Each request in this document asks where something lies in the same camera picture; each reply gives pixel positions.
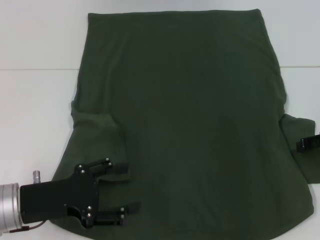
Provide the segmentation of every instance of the green fabric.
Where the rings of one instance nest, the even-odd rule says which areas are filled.
[[[122,227],[53,223],[96,240],[269,240],[313,213],[320,154],[295,142],[315,126],[284,115],[258,9],[88,20],[74,131],[53,179],[105,157],[128,162],[130,174],[99,181],[99,208],[141,210]]]

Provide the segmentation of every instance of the white background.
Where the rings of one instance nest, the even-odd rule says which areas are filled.
[[[0,0],[0,184],[31,184],[34,170],[43,182],[53,177],[72,131],[88,13],[256,8],[282,67],[287,112],[315,120],[319,133],[319,0]],[[315,214],[278,240],[320,239],[320,185],[310,188]],[[1,238],[85,239],[49,222]]]

